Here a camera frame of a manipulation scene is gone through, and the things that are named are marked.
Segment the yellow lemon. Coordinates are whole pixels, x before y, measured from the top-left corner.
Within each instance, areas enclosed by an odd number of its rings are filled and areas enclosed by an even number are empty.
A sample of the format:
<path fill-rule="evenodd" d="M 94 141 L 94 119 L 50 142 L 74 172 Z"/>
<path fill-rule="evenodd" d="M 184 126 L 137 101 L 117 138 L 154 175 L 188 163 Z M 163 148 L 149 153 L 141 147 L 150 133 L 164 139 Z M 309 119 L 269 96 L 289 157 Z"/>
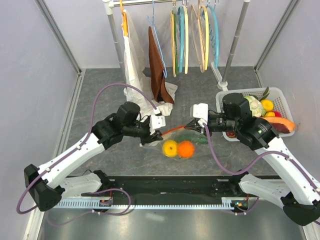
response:
<path fill-rule="evenodd" d="M 173 158 L 178 155 L 178 143 L 174 140 L 166 140 L 162 145 L 162 152 L 165 156 Z"/>

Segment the papaya slice orange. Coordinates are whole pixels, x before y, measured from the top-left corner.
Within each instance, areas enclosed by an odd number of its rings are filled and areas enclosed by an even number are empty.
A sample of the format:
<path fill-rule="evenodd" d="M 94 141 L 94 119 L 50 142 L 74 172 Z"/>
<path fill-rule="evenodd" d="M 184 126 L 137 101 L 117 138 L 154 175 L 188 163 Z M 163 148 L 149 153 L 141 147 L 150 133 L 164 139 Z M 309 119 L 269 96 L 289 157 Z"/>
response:
<path fill-rule="evenodd" d="M 295 131 L 296 125 L 289 119 L 283 117 L 262 117 L 262 119 L 268 121 L 279 133 L 289 134 Z"/>

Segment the orange hanger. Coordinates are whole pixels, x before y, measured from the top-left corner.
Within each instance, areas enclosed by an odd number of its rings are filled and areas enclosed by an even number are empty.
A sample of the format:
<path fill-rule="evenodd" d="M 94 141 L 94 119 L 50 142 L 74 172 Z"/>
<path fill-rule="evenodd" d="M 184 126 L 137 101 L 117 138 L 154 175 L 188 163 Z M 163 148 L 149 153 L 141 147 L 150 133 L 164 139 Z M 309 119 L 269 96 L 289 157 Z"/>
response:
<path fill-rule="evenodd" d="M 124 11 L 123 0 L 120 0 L 119 4 L 120 4 L 120 9 L 121 9 L 121 15 L 122 15 L 122 24 L 121 24 L 121 26 L 122 26 L 122 29 L 123 29 L 123 35 L 125 37 L 127 37 L 129 35 L 129 33 L 128 33 L 128 21 L 127 21 L 127 14 Z"/>

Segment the cauliflower with green leaves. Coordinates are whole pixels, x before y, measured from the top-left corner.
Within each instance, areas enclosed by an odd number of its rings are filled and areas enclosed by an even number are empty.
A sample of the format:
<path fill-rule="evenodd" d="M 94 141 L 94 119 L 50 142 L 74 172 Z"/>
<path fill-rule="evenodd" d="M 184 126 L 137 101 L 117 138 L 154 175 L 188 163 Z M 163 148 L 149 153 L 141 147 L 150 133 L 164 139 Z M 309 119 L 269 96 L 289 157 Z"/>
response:
<path fill-rule="evenodd" d="M 266 114 L 266 110 L 263 107 L 262 103 L 257 100 L 254 96 L 246 95 L 244 96 L 245 99 L 249 102 L 249 107 L 253 117 L 263 117 Z"/>

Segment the red pepper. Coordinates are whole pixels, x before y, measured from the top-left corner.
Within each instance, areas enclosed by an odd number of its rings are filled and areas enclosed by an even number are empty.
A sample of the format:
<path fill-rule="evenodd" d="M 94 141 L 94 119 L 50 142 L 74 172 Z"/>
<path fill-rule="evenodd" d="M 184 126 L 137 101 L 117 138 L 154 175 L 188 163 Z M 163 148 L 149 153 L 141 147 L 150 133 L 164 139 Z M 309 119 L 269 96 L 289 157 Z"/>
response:
<path fill-rule="evenodd" d="M 272 113 L 274 114 L 275 117 L 282 117 L 281 113 L 278 111 L 273 110 Z"/>

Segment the orange fruit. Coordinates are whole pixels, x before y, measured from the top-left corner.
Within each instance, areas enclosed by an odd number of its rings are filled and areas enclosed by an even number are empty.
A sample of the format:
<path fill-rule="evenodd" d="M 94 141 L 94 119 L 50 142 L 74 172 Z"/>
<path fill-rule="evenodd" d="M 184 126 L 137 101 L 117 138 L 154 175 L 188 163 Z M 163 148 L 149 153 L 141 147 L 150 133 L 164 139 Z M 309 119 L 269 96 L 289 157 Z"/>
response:
<path fill-rule="evenodd" d="M 191 141 L 185 140 L 178 144 L 177 151 L 181 158 L 190 158 L 195 153 L 195 146 Z"/>

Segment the clear zip top bag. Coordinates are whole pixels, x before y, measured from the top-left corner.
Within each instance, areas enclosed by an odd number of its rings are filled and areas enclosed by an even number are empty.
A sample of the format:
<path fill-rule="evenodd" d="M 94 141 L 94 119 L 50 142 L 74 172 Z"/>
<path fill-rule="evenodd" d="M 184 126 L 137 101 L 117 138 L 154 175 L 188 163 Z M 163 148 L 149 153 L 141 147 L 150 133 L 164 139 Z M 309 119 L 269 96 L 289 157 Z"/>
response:
<path fill-rule="evenodd" d="M 147 143 L 143 148 L 176 161 L 204 157 L 209 146 L 205 135 L 186 129 L 184 125 L 172 128 L 160 137 L 160 140 Z"/>

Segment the grey clothes rack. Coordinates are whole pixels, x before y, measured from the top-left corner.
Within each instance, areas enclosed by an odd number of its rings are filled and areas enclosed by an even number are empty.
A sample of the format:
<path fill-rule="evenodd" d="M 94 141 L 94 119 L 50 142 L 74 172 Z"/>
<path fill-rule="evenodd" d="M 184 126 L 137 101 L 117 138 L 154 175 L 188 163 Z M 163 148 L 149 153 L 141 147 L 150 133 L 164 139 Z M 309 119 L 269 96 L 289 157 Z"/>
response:
<path fill-rule="evenodd" d="M 220 37 L 215 7 L 210 4 L 203 5 L 201 1 L 197 3 L 197 6 L 189 5 L 186 0 L 182 1 L 181 6 L 177 6 L 175 0 L 171 3 L 170 37 L 173 74 L 188 72 L 189 35 L 192 35 L 200 71 L 204 72 L 211 67 L 217 80 L 217 87 L 222 91 L 227 91 L 226 77 L 250 2 L 248 0 L 243 2 L 224 73 L 218 70 Z"/>

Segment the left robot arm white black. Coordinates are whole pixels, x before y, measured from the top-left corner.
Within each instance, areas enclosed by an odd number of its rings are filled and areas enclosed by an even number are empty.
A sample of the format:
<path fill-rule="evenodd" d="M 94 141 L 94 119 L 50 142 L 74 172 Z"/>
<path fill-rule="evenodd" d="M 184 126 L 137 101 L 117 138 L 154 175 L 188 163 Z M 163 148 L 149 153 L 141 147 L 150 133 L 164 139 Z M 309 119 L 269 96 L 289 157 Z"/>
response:
<path fill-rule="evenodd" d="M 142 146 L 160 141 L 162 134 L 159 129 L 166 125 L 161 111 L 155 109 L 144 121 L 137 119 L 139 115 L 140 107 L 127 101 L 116 113 L 98 121 L 83 138 L 56 158 L 39 167 L 28 165 L 24 169 L 24 181 L 36 207 L 46 212 L 68 197 L 91 193 L 106 196 L 110 191 L 110 181 L 103 171 L 68 176 L 86 161 L 120 143 L 124 137 L 139 138 Z"/>

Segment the green cucumber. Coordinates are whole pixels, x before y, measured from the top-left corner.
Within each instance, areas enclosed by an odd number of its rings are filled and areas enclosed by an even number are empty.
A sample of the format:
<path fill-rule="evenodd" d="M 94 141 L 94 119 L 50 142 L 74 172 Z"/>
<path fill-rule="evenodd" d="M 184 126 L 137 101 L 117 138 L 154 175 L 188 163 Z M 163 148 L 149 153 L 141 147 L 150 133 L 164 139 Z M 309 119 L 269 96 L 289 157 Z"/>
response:
<path fill-rule="evenodd" d="M 208 139 L 203 134 L 197 133 L 180 133 L 173 138 L 177 143 L 190 141 L 195 145 L 207 145 Z"/>

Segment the small yellow fruit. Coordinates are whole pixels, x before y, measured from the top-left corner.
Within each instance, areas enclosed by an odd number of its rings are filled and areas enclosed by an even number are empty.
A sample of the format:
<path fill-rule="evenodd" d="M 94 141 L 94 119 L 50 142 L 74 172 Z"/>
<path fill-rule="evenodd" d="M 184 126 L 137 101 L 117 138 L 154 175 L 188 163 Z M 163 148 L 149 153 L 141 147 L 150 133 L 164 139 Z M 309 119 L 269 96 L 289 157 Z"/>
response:
<path fill-rule="evenodd" d="M 272 101 L 268 100 L 268 99 L 263 99 L 260 101 L 262 106 L 264 107 L 266 112 L 270 112 L 274 109 L 274 104 Z"/>

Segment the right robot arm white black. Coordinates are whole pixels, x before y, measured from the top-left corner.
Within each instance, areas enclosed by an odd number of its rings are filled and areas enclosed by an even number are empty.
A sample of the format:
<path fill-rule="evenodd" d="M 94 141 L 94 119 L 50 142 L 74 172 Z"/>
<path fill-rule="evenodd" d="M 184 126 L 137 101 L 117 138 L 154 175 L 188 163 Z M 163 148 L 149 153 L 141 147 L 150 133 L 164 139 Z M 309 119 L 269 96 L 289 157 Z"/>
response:
<path fill-rule="evenodd" d="M 255 117 L 250 102 L 241 93 L 232 92 L 222 98 L 223 112 L 210 113 L 208 104 L 191 106 L 193 119 L 186 129 L 206 135 L 213 159 L 225 173 L 239 176 L 229 184 L 235 197 L 244 193 L 263 198 L 280 207 L 286 216 L 300 226 L 320 223 L 320 183 L 293 156 L 279 132 L 263 117 Z M 234 132 L 240 143 L 257 153 L 257 157 L 243 170 L 230 171 L 218 160 L 211 133 Z M 280 188 L 249 173 L 260 159 L 264 159 L 284 181 Z"/>

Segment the cream wooden hanger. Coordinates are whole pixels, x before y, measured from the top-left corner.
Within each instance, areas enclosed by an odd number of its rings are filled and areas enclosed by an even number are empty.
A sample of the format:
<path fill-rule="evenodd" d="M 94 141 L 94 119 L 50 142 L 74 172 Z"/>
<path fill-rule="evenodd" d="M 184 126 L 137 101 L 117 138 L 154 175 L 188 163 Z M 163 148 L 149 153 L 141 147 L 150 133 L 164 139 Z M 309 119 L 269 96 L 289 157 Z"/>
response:
<path fill-rule="evenodd" d="M 184 73 L 188 73 L 189 68 L 189 17 L 188 8 L 183 5 L 183 15 L 184 15 Z"/>

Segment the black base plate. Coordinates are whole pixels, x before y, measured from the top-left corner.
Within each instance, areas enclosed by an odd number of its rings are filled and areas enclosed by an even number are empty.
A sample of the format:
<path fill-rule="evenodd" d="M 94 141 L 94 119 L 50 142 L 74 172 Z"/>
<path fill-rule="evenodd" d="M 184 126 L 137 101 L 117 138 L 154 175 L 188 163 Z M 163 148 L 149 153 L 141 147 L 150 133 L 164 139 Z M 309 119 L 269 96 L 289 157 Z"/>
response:
<path fill-rule="evenodd" d="M 191 194 L 212 197 L 252 197 L 241 190 L 239 176 L 108 176 L 100 190 L 117 188 L 137 194 Z"/>

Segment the white cloth on hanger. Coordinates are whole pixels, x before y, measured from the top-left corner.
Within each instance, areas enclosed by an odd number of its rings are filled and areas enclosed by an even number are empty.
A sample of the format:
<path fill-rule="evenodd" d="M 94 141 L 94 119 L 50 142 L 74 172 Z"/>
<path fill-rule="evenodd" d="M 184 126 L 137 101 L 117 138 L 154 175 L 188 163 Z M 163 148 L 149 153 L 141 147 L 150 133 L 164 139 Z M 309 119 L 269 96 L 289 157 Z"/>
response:
<path fill-rule="evenodd" d="M 151 78 L 144 74 L 144 69 L 146 68 L 145 53 L 141 47 L 131 16 L 127 10 L 124 10 L 124 13 L 126 14 L 128 30 L 128 35 L 123 37 L 126 83 L 142 91 L 160 109 L 164 116 L 169 116 L 172 112 L 173 104 L 163 101 L 158 103 L 154 99 Z M 154 113 L 154 108 L 149 101 L 136 90 L 127 88 L 125 95 L 127 101 L 134 102 L 140 106 L 140 112 L 143 116 Z"/>

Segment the yellow slotted hanger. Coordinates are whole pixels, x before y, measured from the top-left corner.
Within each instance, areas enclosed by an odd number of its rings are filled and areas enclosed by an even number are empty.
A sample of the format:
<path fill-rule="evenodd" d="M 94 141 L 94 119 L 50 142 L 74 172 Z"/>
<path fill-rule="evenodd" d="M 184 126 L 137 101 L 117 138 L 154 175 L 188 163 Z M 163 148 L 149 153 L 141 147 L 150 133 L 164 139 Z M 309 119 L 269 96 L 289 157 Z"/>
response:
<path fill-rule="evenodd" d="M 209 16 L 207 7 L 204 4 L 198 5 L 198 30 L 200 40 L 200 67 L 201 71 L 204 72 L 208 69 L 209 64 Z"/>

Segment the green hanger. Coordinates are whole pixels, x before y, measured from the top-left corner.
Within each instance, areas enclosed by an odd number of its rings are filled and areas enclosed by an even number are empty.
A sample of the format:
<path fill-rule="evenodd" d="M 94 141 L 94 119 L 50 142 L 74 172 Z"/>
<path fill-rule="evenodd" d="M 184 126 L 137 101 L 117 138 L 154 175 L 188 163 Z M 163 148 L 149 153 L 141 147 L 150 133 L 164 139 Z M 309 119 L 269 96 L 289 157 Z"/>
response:
<path fill-rule="evenodd" d="M 174 55 L 174 76 L 178 73 L 178 46 L 177 46 L 177 24 L 176 14 L 172 13 L 172 39 L 173 39 L 173 55 Z"/>

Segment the brown cloth on hanger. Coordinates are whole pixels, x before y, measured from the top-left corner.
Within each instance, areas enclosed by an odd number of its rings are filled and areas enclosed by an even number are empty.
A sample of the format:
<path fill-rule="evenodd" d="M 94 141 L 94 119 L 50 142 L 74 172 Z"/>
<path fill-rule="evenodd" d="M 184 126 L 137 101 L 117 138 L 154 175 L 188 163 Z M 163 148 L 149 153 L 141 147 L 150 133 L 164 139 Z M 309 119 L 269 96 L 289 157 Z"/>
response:
<path fill-rule="evenodd" d="M 165 86 L 166 81 L 163 73 L 165 68 L 154 39 L 152 28 L 150 26 L 148 27 L 148 41 L 148 57 L 151 78 L 150 84 L 153 98 L 157 103 L 165 102 L 174 104 L 174 100 L 168 93 Z"/>

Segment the yellow wooden hanger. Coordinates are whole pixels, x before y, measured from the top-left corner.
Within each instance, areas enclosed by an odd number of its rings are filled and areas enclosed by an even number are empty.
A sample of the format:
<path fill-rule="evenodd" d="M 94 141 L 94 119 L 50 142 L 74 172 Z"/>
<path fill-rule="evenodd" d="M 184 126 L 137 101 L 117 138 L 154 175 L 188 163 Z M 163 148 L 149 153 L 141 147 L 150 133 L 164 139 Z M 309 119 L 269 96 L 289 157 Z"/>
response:
<path fill-rule="evenodd" d="M 172 0 L 172 10 L 170 12 L 170 33 L 171 33 L 171 53 L 172 53 L 172 71 L 173 77 L 176 77 L 176 53 L 175 53 L 175 23 L 174 23 L 174 13 L 175 13 L 175 1 Z"/>

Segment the teal plastic hanger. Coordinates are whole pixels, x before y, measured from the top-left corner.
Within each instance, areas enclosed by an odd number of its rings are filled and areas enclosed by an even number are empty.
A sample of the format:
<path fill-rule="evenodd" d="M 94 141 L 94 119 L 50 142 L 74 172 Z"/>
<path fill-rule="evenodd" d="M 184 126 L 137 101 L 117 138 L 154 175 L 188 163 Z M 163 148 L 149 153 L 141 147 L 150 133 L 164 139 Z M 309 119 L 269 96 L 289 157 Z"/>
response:
<path fill-rule="evenodd" d="M 184 59 L 185 59 L 185 6 L 179 6 L 177 10 L 178 17 L 178 32 L 179 32 L 179 72 L 183 71 Z"/>

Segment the white plastic food basket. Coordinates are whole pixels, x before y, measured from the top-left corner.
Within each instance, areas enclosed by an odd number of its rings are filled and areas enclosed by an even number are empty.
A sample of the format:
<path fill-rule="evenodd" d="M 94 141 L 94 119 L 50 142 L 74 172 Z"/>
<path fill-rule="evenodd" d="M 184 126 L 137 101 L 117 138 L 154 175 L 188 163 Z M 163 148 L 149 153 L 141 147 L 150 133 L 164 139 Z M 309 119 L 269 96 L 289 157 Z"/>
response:
<path fill-rule="evenodd" d="M 279 88 L 264 87 L 221 91 L 215 97 L 216 109 L 218 112 L 224 112 L 223 97 L 230 93 L 241 93 L 243 96 L 253 96 L 259 101 L 267 95 L 265 99 L 272 101 L 274 105 L 273 111 L 281 113 L 282 118 L 288 119 L 292 122 L 294 121 L 287 100 Z"/>

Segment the red grapes bunch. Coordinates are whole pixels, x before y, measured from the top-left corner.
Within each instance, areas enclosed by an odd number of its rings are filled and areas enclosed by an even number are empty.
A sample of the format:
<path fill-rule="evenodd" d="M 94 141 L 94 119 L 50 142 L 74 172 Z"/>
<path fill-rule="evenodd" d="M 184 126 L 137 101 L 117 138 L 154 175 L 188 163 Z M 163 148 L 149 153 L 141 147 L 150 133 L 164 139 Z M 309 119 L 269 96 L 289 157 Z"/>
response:
<path fill-rule="evenodd" d="M 236 133 L 234 131 L 227 131 L 225 134 L 230 139 L 236 138 Z"/>

